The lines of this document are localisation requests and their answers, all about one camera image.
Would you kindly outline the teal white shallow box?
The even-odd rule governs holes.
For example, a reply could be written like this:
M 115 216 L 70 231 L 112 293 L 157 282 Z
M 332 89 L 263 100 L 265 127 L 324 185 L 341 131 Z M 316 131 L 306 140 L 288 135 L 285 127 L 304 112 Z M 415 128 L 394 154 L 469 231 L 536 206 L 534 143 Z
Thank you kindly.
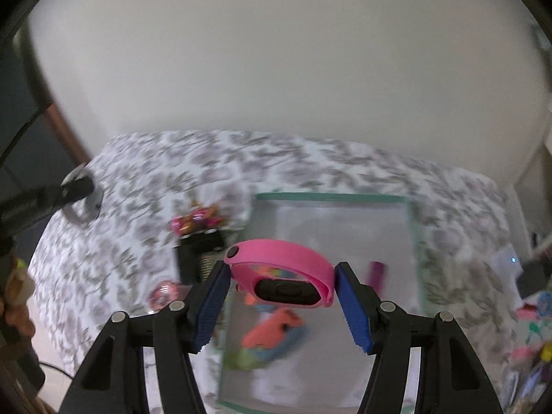
M 410 202 L 394 195 L 261 194 L 230 252 L 217 398 L 238 413 L 354 413 L 373 334 L 351 333 L 334 270 L 419 313 Z

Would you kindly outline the floral fleece blanket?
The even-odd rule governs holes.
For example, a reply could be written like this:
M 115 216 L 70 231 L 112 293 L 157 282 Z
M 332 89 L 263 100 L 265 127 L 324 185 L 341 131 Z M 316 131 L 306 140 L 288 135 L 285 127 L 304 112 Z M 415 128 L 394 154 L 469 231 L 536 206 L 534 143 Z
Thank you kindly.
M 451 311 L 500 384 L 515 320 L 493 261 L 510 236 L 491 178 L 360 143 L 241 131 L 123 135 L 88 167 L 104 189 L 99 217 L 77 226 L 55 214 L 30 264 L 41 322 L 67 371 L 113 312 L 147 311 L 152 288 L 175 272 L 170 221 L 193 200 L 216 204 L 238 231 L 264 193 L 397 195 L 420 249 L 415 310 Z

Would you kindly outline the round jar of orange bits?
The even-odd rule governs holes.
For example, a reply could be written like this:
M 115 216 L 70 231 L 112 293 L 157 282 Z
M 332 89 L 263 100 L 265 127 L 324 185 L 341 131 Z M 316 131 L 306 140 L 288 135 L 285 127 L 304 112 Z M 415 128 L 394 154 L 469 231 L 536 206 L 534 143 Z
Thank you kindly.
M 180 284 L 171 280 L 158 283 L 148 295 L 148 304 L 152 312 L 158 312 L 171 302 L 180 299 Z

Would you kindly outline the green paper piece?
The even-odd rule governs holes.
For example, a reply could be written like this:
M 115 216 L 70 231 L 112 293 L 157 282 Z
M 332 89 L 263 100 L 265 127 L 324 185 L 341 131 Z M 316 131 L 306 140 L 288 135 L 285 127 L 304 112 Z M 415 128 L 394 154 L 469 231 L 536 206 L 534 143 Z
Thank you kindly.
M 240 348 L 225 357 L 225 367 L 232 370 L 249 372 L 266 366 L 259 348 Z

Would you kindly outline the black power adapter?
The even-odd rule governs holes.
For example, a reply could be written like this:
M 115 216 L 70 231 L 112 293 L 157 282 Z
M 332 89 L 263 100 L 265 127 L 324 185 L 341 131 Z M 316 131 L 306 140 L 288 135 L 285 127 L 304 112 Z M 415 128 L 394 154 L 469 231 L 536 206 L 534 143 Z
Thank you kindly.
M 181 236 L 174 248 L 180 283 L 194 286 L 204 282 L 213 269 L 215 256 L 225 249 L 225 236 L 216 228 Z

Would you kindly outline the pink puppy toy figure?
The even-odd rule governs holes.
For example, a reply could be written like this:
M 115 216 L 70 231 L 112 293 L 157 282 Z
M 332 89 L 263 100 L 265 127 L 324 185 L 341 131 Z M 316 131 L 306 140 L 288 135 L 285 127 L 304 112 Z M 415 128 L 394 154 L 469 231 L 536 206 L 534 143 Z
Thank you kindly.
M 171 220 L 170 228 L 176 236 L 187 236 L 194 233 L 217 229 L 226 223 L 216 204 L 210 206 L 195 205 L 191 211 Z

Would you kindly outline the pink smart wristband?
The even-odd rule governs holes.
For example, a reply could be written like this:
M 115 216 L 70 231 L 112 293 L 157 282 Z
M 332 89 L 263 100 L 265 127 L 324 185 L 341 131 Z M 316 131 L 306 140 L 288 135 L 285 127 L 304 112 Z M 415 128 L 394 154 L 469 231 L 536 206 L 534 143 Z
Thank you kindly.
M 313 249 L 276 239 L 252 239 L 225 255 L 241 292 L 259 302 L 288 307 L 331 307 L 334 266 Z

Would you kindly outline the orange carrot knife toy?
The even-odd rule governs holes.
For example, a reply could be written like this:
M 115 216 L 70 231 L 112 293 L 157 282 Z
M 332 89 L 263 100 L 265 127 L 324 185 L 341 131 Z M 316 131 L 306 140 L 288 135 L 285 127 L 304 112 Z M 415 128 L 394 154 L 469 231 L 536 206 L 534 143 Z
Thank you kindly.
M 268 319 L 258 323 L 241 340 L 242 348 L 274 349 L 290 333 L 304 326 L 304 320 L 289 308 L 276 309 Z

